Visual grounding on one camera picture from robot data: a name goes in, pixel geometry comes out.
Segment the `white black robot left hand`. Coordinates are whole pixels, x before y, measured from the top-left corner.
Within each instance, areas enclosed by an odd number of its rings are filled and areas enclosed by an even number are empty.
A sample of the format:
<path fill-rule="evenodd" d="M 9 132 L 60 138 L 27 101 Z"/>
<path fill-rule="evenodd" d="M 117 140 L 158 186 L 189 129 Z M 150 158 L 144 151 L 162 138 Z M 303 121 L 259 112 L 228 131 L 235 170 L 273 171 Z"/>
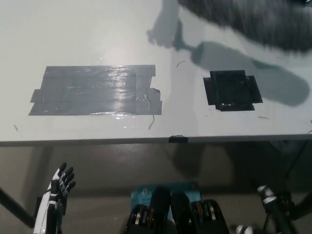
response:
<path fill-rule="evenodd" d="M 66 213 L 67 198 L 76 185 L 74 168 L 66 168 L 64 162 L 54 173 L 39 204 L 33 233 L 60 234 L 62 220 Z"/>

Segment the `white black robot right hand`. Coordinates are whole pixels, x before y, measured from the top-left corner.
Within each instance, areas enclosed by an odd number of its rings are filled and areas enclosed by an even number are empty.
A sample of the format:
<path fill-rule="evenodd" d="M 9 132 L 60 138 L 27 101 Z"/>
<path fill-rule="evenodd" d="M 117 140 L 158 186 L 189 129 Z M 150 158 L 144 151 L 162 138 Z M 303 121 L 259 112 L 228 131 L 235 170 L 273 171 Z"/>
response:
<path fill-rule="evenodd" d="M 269 223 L 272 222 L 274 226 L 274 234 L 296 234 L 297 231 L 290 218 L 287 216 L 286 211 L 283 209 L 280 197 L 278 197 L 277 194 L 267 185 L 259 186 L 257 188 L 257 193 L 260 196 L 266 213 L 263 227 L 256 228 L 252 226 L 238 225 L 235 233 L 269 234 Z"/>

